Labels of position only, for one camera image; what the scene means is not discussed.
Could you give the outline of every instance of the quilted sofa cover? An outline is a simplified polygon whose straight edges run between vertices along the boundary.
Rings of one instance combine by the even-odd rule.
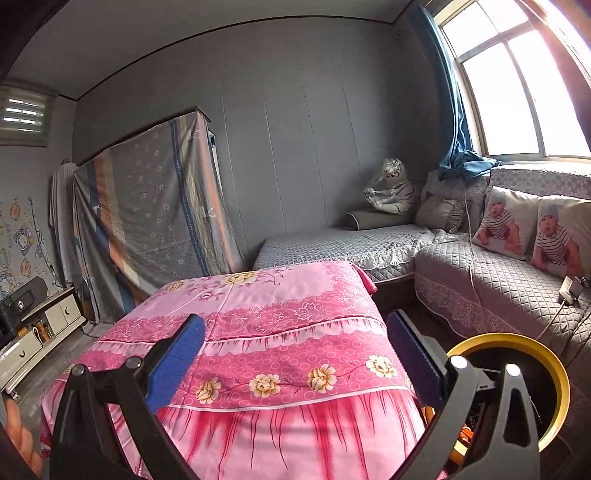
[[[492,169],[490,185],[591,200],[591,167],[501,166]],[[591,319],[587,318],[591,291],[581,294],[577,306],[565,306],[550,324],[560,308],[557,293],[562,279],[526,262],[459,241],[422,249],[415,257],[415,269],[417,297],[459,335],[541,335],[539,340],[561,359],[571,383],[570,410],[560,437],[573,453],[587,445],[591,429]]]

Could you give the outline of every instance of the baby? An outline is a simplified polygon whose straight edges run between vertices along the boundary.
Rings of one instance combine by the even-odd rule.
[[[541,270],[547,269],[548,262],[566,265],[566,275],[569,277],[582,277],[584,274],[579,245],[568,230],[558,224],[558,209],[554,203],[544,206],[531,259],[531,264]]]
[[[501,192],[491,193],[488,213],[478,231],[476,239],[481,245],[488,245],[489,238],[504,240],[503,248],[515,255],[522,255],[523,249],[519,242],[519,225],[515,223],[513,216],[505,208],[505,195]]]

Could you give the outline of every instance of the white cloth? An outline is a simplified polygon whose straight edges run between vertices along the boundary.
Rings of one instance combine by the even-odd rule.
[[[74,243],[74,171],[75,163],[60,165],[51,179],[49,224],[53,228],[56,255],[66,287],[78,287],[82,271]]]

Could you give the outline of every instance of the cable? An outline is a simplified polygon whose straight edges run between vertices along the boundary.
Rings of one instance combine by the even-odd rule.
[[[552,324],[554,323],[554,321],[556,320],[556,317],[557,317],[557,316],[558,316],[558,314],[559,314],[559,313],[562,311],[562,308],[564,307],[564,304],[565,304],[565,303],[566,303],[566,300],[563,300],[563,301],[562,301],[562,303],[560,304],[560,308],[558,309],[558,311],[557,311],[557,312],[554,314],[554,316],[552,317],[552,320],[550,320],[550,321],[548,322],[548,325],[546,325],[546,326],[544,327],[544,330],[542,330],[542,333],[541,333],[541,334],[539,334],[539,335],[536,337],[536,341],[537,341],[537,342],[539,342],[539,341],[540,341],[540,338],[542,337],[542,335],[543,335],[543,334],[545,334],[545,333],[546,333],[546,330],[548,330],[548,328],[550,327],[550,325],[552,325]]]
[[[472,264],[476,258],[476,252],[474,251],[474,245],[472,244],[472,222],[470,221],[470,212],[468,211],[468,195],[466,193],[466,184],[464,184],[464,207],[466,208],[466,215],[468,218],[468,232],[470,236],[470,251],[472,252],[472,258],[470,259],[470,264],[468,265],[468,275],[470,275],[470,283],[472,284],[472,290],[474,290],[474,295],[478,299],[478,307],[480,308],[480,318],[484,320],[484,309],[482,308],[482,301],[480,300],[480,295],[478,295],[478,291],[474,286],[474,278],[472,274]]]

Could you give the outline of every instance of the pink bedspread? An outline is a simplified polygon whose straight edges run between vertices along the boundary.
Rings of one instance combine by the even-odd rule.
[[[197,313],[206,343],[158,418],[201,479],[385,480],[424,426],[374,291],[348,262],[177,281],[76,363],[116,368]],[[42,401],[47,448],[67,374]],[[120,409],[111,413],[130,465],[150,478]]]

